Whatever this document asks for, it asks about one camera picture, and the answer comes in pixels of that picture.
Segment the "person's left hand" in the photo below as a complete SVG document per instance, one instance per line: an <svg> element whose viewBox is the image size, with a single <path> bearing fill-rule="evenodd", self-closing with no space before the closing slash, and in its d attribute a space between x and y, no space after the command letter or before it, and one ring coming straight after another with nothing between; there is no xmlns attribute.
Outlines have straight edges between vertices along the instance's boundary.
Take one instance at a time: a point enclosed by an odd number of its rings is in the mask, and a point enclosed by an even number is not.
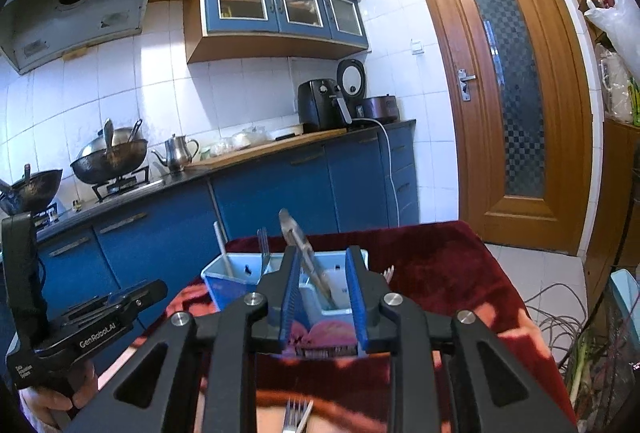
<svg viewBox="0 0 640 433"><path fill-rule="evenodd" d="M37 432L59 432L52 411L81 409L98 393L98 377L92 361L85 361L82 368L82 384L72 397L48 387L28 387L19 390L20 406L26 420Z"/></svg>

